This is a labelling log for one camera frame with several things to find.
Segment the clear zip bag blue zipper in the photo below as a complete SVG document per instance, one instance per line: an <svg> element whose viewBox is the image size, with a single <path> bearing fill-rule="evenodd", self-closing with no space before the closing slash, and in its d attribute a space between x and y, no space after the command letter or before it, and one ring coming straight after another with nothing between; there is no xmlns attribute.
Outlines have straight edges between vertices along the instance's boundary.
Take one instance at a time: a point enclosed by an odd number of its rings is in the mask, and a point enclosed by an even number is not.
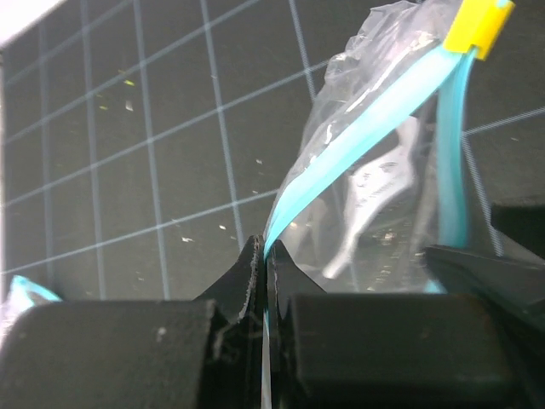
<svg viewBox="0 0 545 409"><path fill-rule="evenodd" d="M468 242L462 127L477 50L443 42L462 1L370 9L324 74L267 221L329 293L443 293L424 259Z"/></svg>

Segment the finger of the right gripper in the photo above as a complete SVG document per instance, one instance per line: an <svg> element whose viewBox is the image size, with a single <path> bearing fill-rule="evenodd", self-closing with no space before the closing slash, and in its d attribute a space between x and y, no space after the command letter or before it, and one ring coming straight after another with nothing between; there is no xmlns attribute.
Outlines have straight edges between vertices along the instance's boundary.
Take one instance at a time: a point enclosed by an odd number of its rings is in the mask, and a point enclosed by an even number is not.
<svg viewBox="0 0 545 409"><path fill-rule="evenodd" d="M494 202L491 225L537 256L544 255L544 198Z"/></svg>
<svg viewBox="0 0 545 409"><path fill-rule="evenodd" d="M544 318L544 266L432 245L424 254L446 291L473 293L526 319Z"/></svg>

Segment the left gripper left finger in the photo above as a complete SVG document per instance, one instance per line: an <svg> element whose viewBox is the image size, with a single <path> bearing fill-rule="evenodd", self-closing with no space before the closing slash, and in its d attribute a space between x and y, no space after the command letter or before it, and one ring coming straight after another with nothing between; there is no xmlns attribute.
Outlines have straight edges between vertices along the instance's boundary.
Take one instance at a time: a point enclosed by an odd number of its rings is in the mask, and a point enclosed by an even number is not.
<svg viewBox="0 0 545 409"><path fill-rule="evenodd" d="M191 301L47 302L1 347L4 408L257 408L263 240Z"/></svg>

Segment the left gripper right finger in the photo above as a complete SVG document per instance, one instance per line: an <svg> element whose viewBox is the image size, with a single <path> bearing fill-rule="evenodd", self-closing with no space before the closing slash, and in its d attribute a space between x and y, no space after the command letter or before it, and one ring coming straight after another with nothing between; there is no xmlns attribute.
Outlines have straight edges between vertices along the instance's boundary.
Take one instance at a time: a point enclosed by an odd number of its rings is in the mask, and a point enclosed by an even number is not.
<svg viewBox="0 0 545 409"><path fill-rule="evenodd" d="M267 255L275 408L541 408L544 318L466 292L329 293Z"/></svg>

